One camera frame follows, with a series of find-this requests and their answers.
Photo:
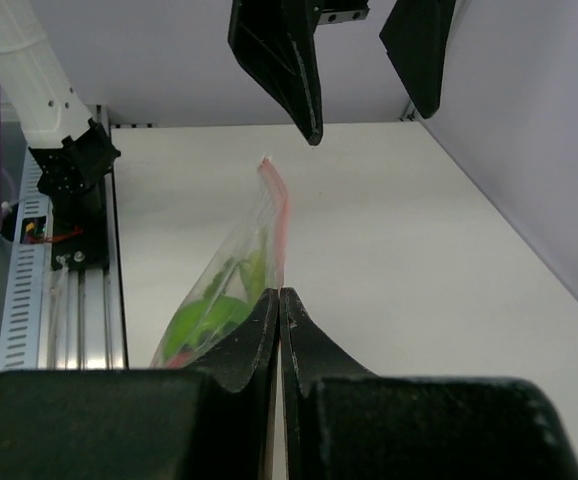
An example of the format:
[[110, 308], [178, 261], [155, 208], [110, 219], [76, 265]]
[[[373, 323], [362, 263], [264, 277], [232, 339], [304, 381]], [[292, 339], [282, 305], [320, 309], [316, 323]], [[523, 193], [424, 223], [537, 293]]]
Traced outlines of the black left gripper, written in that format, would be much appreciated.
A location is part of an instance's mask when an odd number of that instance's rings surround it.
[[[420, 116], [439, 109], [455, 0], [398, 0], [379, 38]], [[228, 44], [239, 66], [290, 116], [307, 143], [323, 137], [317, 24], [364, 20], [367, 0], [238, 0]]]

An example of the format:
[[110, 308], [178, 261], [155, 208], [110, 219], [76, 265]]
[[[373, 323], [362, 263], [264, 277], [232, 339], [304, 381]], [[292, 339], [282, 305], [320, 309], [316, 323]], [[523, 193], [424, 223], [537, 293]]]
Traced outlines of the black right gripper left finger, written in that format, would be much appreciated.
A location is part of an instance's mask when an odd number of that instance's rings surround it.
[[268, 479], [279, 299], [181, 369], [0, 373], [0, 479]]

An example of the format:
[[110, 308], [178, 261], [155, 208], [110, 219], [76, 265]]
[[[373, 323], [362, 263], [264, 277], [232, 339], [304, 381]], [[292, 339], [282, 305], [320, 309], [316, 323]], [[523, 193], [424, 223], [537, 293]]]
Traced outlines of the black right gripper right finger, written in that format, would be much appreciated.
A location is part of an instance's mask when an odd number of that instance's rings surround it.
[[549, 398], [512, 377], [385, 377], [279, 296], [292, 479], [578, 479]]

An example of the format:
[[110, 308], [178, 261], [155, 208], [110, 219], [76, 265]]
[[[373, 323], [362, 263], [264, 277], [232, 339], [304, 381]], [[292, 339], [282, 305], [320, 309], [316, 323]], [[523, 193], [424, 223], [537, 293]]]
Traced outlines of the clear polka dot zip bag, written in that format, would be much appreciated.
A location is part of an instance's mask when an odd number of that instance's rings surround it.
[[255, 201], [173, 314], [150, 366], [182, 368], [224, 340], [267, 289], [284, 285], [289, 194], [265, 157]]

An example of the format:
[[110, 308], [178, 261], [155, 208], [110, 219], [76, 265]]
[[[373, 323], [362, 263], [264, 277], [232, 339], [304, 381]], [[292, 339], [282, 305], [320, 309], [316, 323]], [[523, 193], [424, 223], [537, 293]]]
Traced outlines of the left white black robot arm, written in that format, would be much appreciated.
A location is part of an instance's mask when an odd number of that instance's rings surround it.
[[[240, 67], [290, 116], [308, 144], [324, 134], [315, 31], [366, 17], [364, 1], [236, 1], [228, 43]], [[380, 33], [416, 110], [441, 101], [452, 1], [398, 1]], [[104, 217], [103, 177], [118, 157], [104, 127], [75, 93], [32, 6], [0, 1], [0, 86], [40, 166], [39, 190], [66, 224], [93, 232]]]

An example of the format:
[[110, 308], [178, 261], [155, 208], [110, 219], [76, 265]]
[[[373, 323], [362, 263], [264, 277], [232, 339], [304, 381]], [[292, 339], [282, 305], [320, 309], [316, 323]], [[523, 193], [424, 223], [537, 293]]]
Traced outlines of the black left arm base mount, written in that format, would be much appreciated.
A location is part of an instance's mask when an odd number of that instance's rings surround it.
[[69, 270], [106, 269], [109, 265], [107, 224], [96, 221], [85, 226], [67, 225], [53, 221], [51, 268], [60, 270], [60, 258], [66, 258]]

